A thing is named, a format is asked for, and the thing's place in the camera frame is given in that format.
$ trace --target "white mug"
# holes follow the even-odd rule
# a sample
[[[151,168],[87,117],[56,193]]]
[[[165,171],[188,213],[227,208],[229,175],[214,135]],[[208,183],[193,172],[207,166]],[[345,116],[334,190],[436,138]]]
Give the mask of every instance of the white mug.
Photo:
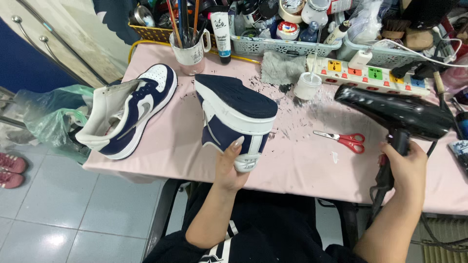
[[[206,47],[203,40],[203,35],[206,36]],[[211,49],[210,32],[206,29],[203,30],[203,35],[200,37],[198,43],[190,48],[178,48],[174,41],[174,32],[169,36],[169,42],[174,51],[175,58],[181,66],[183,73],[187,75],[195,75],[201,73],[205,68],[204,53],[209,52]]]

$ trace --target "pink tablecloth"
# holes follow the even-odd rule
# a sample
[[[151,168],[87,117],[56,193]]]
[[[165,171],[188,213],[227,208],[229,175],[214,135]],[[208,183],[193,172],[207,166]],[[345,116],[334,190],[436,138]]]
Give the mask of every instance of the pink tablecloth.
[[[333,101],[337,86],[323,85],[315,99],[299,105],[290,91],[261,83],[259,64],[232,59],[227,66],[219,57],[206,55],[203,73],[239,78],[244,85],[275,100],[278,115],[263,155],[245,187],[277,193],[370,203],[369,187],[378,171],[377,144],[386,130],[370,118]],[[123,81],[136,78],[150,66],[165,63],[173,67],[179,85],[169,104],[148,123],[141,142],[127,159],[112,161],[92,152],[84,164],[87,170],[115,174],[136,183],[155,178],[180,178],[212,182],[214,147],[201,146],[203,114],[195,96],[194,77],[181,73],[170,47],[140,44]],[[362,133],[366,152],[354,154],[347,147],[312,133],[313,130],[340,134]],[[457,166],[447,143],[447,134],[428,163],[424,210],[468,215],[468,179]],[[430,142],[416,140],[424,150]]]

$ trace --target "gray cloth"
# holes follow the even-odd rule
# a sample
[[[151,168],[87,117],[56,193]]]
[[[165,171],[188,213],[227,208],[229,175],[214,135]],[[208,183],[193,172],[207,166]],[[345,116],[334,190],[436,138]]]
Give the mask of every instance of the gray cloth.
[[[296,84],[306,71],[306,56],[290,57],[286,54],[265,51],[261,81],[269,84]]]

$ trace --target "hair dryer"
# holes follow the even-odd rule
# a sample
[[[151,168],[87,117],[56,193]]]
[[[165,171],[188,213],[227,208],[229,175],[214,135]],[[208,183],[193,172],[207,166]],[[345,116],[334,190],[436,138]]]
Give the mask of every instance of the hair dryer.
[[[387,141],[401,155],[408,152],[410,136],[437,141],[453,125],[453,116],[446,107],[406,95],[392,95],[341,85],[335,101],[352,107],[388,129]],[[377,185],[370,188],[373,216],[377,216],[387,191],[394,179],[388,158],[384,160],[377,177]]]

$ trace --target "scissors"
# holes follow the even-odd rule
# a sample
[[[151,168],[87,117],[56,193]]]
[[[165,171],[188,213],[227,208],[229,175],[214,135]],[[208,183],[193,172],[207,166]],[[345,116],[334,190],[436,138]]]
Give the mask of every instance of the scissors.
[[[366,138],[360,133],[341,135],[314,131],[314,134],[337,140],[339,143],[346,145],[355,153],[361,154],[364,152],[364,146],[362,145],[362,143],[366,140]]]

